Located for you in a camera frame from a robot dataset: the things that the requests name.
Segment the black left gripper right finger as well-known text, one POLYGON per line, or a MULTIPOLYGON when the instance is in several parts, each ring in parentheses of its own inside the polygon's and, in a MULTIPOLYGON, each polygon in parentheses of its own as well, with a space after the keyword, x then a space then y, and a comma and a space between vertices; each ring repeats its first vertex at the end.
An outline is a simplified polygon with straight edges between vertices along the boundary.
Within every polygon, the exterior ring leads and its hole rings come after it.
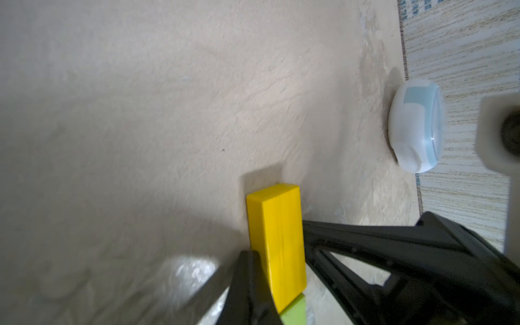
POLYGON ((257 251, 253 251, 253 324, 282 324, 257 251))

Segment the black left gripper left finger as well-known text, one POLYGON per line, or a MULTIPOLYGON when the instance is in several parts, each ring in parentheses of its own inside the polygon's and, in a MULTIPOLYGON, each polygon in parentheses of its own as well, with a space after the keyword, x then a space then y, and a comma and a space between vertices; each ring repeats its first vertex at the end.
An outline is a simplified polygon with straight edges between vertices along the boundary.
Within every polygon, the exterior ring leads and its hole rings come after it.
POLYGON ((217 324, 258 324, 255 302, 255 261, 258 254, 242 251, 235 265, 226 302, 217 324))

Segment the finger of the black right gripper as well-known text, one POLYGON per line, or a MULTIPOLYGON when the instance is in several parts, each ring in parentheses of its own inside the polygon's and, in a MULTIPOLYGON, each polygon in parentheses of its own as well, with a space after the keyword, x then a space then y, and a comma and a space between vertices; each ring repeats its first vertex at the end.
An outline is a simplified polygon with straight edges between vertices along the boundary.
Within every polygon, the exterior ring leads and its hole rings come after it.
POLYGON ((519 268, 431 212, 415 226, 303 223, 305 260, 354 324, 518 324, 519 268))

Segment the yellow block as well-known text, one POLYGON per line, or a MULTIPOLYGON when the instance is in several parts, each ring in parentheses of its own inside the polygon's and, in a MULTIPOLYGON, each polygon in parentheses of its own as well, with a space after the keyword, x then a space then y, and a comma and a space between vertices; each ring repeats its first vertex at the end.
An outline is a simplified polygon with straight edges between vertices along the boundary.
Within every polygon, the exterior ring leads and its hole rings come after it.
POLYGON ((283 312, 307 286, 301 192, 276 184, 246 197, 251 248, 257 251, 277 309, 283 312))

